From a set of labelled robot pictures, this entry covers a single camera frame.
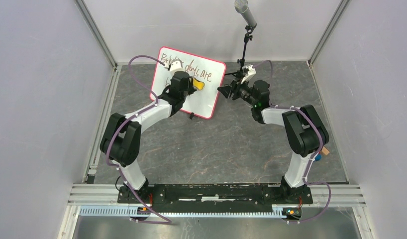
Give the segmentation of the yellow bone-shaped eraser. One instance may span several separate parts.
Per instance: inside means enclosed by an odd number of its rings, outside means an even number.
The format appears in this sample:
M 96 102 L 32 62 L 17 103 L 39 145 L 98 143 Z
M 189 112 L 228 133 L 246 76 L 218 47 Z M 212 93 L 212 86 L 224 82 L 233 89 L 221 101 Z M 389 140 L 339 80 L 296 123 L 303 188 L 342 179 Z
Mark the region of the yellow bone-shaped eraser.
M 205 87 L 205 83 L 196 78 L 192 79 L 192 84 L 193 84 L 194 89 L 197 91 L 201 91 Z

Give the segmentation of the pink framed whiteboard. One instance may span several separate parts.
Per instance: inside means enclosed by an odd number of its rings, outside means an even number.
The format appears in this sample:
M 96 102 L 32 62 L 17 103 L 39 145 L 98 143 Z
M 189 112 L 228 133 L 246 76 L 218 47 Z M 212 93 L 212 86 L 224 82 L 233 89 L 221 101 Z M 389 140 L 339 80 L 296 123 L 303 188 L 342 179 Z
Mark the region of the pink framed whiteboard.
M 158 55 L 159 63 L 155 68 L 150 98 L 155 101 L 157 96 L 162 94 L 163 89 L 171 83 L 173 75 L 164 68 L 164 64 L 171 63 L 175 59 L 183 62 L 184 72 L 205 83 L 203 90 L 187 96 L 179 111 L 194 113 L 195 116 L 203 119 L 211 118 L 218 98 L 217 88 L 221 86 L 226 72 L 225 63 L 218 60 L 162 47 Z

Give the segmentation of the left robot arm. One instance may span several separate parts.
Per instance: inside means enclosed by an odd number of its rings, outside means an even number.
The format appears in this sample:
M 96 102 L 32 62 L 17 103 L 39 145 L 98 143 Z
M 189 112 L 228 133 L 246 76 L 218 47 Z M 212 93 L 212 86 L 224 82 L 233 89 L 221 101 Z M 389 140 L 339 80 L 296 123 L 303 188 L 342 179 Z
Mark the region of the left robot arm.
M 173 74 L 171 83 L 157 96 L 155 102 L 126 115 L 114 113 L 104 131 L 100 150 L 107 165 L 120 173 L 130 189 L 130 197 L 137 203 L 148 199 L 148 180 L 141 172 L 137 157 L 141 135 L 149 127 L 176 114 L 196 88 L 193 77 L 184 71 Z

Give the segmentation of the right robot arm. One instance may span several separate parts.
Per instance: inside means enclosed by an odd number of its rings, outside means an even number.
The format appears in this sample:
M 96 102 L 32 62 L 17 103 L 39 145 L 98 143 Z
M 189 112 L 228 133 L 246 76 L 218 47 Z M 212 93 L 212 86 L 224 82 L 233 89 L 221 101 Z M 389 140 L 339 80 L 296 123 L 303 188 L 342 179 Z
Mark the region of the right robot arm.
M 282 107 L 270 102 L 270 85 L 255 81 L 252 87 L 233 81 L 218 87 L 227 99 L 242 99 L 251 105 L 254 120 L 260 124 L 283 126 L 293 151 L 287 172 L 280 184 L 280 197 L 286 203 L 293 203 L 307 187 L 307 176 L 314 159 L 325 144 L 329 134 L 313 105 Z

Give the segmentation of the black microphone tripod stand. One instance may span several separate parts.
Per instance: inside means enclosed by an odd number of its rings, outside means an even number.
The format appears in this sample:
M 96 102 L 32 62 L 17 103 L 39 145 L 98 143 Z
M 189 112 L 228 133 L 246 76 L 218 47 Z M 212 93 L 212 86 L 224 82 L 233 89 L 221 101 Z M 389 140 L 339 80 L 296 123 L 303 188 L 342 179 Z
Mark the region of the black microphone tripod stand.
M 244 76 L 243 67 L 244 67 L 244 64 L 245 64 L 245 56 L 246 56 L 247 44 L 248 44 L 249 41 L 252 41 L 252 39 L 253 39 L 253 31 L 254 31 L 254 29 L 255 29 L 255 26 L 250 26 L 250 25 L 245 26 L 246 33 L 245 33 L 244 39 L 243 39 L 244 46 L 243 46 L 242 57 L 237 60 L 237 63 L 240 65 L 240 67 L 235 72 L 225 73 L 224 76 L 228 76 L 228 75 L 231 75 L 231 76 L 234 76 L 234 77 L 243 77 Z

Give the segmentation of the grey microphone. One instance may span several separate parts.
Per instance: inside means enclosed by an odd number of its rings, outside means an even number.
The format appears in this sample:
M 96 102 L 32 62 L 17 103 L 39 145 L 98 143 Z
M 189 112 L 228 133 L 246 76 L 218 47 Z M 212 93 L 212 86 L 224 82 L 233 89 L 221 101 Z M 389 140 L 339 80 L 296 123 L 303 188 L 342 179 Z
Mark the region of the grey microphone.
M 249 8 L 248 0 L 235 0 L 234 8 L 236 12 L 244 18 L 248 26 L 251 28 L 255 28 L 257 26 L 257 22 Z

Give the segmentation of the blue toy brick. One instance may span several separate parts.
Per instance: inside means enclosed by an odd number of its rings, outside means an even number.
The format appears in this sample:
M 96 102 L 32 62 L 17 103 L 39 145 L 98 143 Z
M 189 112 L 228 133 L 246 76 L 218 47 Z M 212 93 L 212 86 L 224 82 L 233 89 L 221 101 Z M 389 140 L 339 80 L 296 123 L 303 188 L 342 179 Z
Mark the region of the blue toy brick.
M 321 158 L 322 158 L 322 156 L 320 155 L 320 154 L 318 154 L 316 157 L 315 157 L 315 161 L 320 161 L 321 160 Z

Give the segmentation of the wooden block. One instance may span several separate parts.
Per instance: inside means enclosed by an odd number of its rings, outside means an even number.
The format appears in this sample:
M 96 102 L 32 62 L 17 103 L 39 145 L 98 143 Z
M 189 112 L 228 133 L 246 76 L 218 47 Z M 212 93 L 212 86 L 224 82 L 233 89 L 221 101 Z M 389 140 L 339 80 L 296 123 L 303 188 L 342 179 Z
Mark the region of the wooden block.
M 330 151 L 326 147 L 323 147 L 320 151 L 320 154 L 322 154 L 323 156 L 327 156 L 330 154 Z

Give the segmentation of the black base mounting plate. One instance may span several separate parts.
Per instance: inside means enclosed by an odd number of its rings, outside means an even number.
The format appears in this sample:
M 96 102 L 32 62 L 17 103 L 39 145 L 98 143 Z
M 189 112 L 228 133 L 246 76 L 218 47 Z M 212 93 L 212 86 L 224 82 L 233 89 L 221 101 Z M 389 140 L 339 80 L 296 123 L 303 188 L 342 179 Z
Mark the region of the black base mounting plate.
M 273 205 L 312 204 L 308 186 L 288 189 L 280 184 L 154 184 L 138 192 L 138 198 L 121 186 L 118 203 L 145 202 L 162 213 L 261 213 Z

